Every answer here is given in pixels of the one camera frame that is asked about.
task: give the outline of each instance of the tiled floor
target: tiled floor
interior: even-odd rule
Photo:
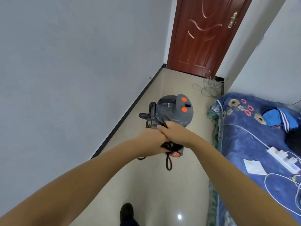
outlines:
[[[207,119],[206,112],[215,99],[193,89],[193,83],[202,86],[203,79],[163,69],[104,151],[145,128],[145,120],[138,114],[148,112],[150,102],[180,93],[190,99],[194,108],[193,120],[187,128],[211,142],[213,124]],[[166,170],[165,159],[165,155],[158,155],[127,164],[71,225],[119,225],[120,208],[126,202],[133,205],[134,218],[141,226],[206,225],[209,179],[196,156],[190,149],[184,149],[182,157],[172,158],[171,171]]]

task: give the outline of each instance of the door panel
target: door panel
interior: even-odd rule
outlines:
[[[209,77],[245,0],[183,0],[170,68]]]

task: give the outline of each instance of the white paper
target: white paper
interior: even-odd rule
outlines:
[[[245,163],[246,170],[249,174],[254,175],[267,175],[266,171],[261,165],[261,162],[255,160],[246,160],[244,159],[243,162]]]

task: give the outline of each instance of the leg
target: leg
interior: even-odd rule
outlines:
[[[120,210],[120,226],[139,226],[134,220],[134,209],[130,203],[126,203]]]

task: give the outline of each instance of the bed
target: bed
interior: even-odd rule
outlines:
[[[282,127],[279,125],[269,127],[263,120],[262,110],[267,107],[287,110],[301,125],[300,114],[290,110],[284,104],[240,93],[229,93],[221,96],[208,112],[208,117],[216,125],[213,133],[215,148],[265,190],[265,175],[249,174],[243,159],[261,162],[267,174],[276,173],[288,178],[292,177],[292,174],[267,152],[265,145],[291,152],[284,143],[285,132]],[[253,133],[262,143],[242,128]],[[280,176],[270,175],[266,178],[266,186],[273,197],[282,205],[301,215],[301,211],[295,205],[297,192],[295,183]],[[210,206],[207,225],[236,225],[212,184],[210,184],[209,190]],[[301,224],[301,217],[291,211],[289,212]]]

